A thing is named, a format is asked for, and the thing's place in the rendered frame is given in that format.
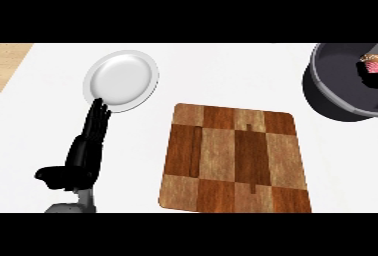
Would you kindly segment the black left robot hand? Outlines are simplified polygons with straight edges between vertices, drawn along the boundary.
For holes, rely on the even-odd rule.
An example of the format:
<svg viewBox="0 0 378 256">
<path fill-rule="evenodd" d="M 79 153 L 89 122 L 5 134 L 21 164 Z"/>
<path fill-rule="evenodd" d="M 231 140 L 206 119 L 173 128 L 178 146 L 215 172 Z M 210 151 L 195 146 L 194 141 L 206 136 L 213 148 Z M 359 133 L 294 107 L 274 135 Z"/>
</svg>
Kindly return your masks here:
<svg viewBox="0 0 378 256">
<path fill-rule="evenodd" d="M 108 130 L 111 110 L 101 98 L 94 100 L 82 134 L 70 147 L 64 166 L 42 168 L 34 177 L 52 190 L 86 190 L 94 187 L 99 177 L 102 148 Z"/>
</svg>

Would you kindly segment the checkered wooden cutting board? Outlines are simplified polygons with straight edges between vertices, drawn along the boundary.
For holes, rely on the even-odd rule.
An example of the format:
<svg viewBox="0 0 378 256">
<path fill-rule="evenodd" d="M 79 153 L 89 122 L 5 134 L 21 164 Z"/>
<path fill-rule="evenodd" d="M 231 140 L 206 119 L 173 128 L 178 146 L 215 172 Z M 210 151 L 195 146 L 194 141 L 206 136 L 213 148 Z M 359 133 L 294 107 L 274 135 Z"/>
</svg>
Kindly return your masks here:
<svg viewBox="0 0 378 256">
<path fill-rule="evenodd" d="M 178 104 L 158 202 L 194 212 L 309 212 L 293 115 Z"/>
</svg>

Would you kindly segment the dark grey pot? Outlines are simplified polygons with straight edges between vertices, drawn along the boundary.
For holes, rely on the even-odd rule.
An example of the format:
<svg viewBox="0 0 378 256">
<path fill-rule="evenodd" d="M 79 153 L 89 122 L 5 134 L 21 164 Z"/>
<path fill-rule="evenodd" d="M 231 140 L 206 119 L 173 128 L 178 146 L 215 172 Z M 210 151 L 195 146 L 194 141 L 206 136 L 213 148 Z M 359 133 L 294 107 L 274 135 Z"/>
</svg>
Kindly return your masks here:
<svg viewBox="0 0 378 256">
<path fill-rule="evenodd" d="M 303 74 L 303 93 L 327 118 L 356 122 L 378 118 L 378 86 L 368 87 L 358 69 L 376 43 L 319 43 Z"/>
</svg>

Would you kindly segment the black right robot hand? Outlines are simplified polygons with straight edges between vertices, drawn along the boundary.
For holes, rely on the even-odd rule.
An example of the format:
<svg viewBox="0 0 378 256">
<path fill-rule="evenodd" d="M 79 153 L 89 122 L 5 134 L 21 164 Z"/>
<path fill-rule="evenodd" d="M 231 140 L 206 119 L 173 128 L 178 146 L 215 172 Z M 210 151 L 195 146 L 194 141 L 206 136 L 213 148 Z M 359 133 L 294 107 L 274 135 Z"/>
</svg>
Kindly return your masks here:
<svg viewBox="0 0 378 256">
<path fill-rule="evenodd" d="M 378 89 L 378 73 L 370 73 L 362 62 L 356 63 L 358 74 L 362 78 L 362 83 L 371 87 Z"/>
</svg>

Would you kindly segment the white oval plate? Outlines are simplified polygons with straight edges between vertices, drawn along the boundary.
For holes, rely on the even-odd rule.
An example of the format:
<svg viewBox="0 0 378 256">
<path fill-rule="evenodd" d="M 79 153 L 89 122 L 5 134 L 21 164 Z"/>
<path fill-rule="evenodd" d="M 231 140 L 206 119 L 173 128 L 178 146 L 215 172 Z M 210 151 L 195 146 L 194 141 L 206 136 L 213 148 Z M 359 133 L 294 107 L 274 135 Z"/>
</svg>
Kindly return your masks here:
<svg viewBox="0 0 378 256">
<path fill-rule="evenodd" d="M 92 65 L 83 81 L 89 103 L 101 98 L 113 113 L 135 109 L 151 97 L 160 80 L 153 57 L 136 50 L 122 50 Z"/>
</svg>

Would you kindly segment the pink cupcake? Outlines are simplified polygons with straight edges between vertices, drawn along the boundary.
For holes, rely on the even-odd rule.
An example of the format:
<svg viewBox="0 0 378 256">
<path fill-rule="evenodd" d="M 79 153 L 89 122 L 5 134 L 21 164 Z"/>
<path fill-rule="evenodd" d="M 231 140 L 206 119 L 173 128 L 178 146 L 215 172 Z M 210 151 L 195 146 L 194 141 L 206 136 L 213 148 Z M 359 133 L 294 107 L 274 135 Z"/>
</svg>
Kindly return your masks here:
<svg viewBox="0 0 378 256">
<path fill-rule="evenodd" d="M 365 64 L 370 73 L 378 73 L 378 54 L 362 55 L 361 62 Z"/>
</svg>

